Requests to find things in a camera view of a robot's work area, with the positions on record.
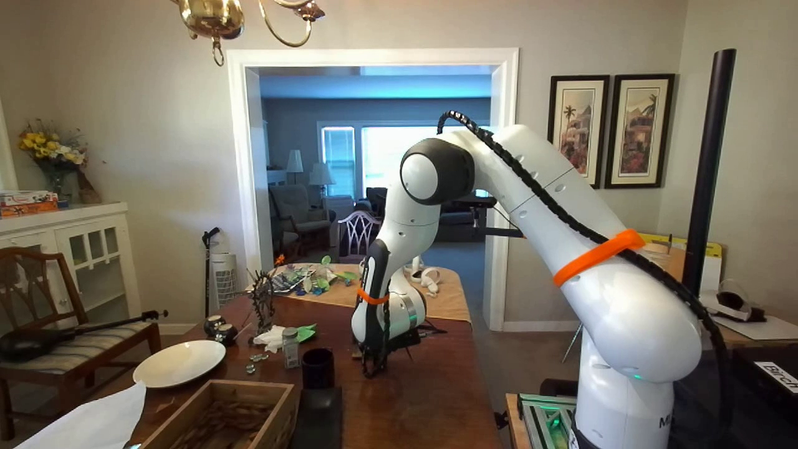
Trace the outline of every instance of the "orange band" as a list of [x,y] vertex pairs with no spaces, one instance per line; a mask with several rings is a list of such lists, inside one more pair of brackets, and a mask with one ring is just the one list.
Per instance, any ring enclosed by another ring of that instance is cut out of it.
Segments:
[[616,237],[606,239],[604,245],[583,251],[580,257],[570,258],[566,267],[560,267],[554,273],[554,285],[560,286],[579,272],[600,263],[609,257],[616,257],[619,251],[643,246],[645,241],[635,230],[620,230]]
[[357,300],[361,300],[367,303],[383,303],[387,301],[387,300],[378,300],[378,297],[368,297],[361,285],[357,285]]

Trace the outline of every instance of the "ceiling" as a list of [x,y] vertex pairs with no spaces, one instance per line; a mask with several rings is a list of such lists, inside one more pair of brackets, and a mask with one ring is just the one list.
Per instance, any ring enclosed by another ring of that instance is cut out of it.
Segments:
[[278,99],[490,98],[490,68],[272,68],[258,86]]

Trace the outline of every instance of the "bottle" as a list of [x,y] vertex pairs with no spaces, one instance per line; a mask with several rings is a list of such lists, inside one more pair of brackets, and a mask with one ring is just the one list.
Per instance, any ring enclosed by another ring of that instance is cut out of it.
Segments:
[[298,340],[296,340],[296,327],[285,327],[282,328],[282,357],[286,369],[298,366]]

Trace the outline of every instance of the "vase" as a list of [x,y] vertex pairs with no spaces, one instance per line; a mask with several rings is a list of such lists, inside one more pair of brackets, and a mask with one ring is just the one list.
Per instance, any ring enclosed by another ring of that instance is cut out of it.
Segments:
[[78,167],[66,162],[38,162],[48,176],[48,189],[58,195],[58,206],[66,209],[79,205]]

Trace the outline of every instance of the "green object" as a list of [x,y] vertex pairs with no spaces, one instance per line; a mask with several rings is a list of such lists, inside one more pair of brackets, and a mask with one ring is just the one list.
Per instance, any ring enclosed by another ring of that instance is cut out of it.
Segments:
[[306,341],[312,337],[316,337],[316,325],[296,327],[296,341]]

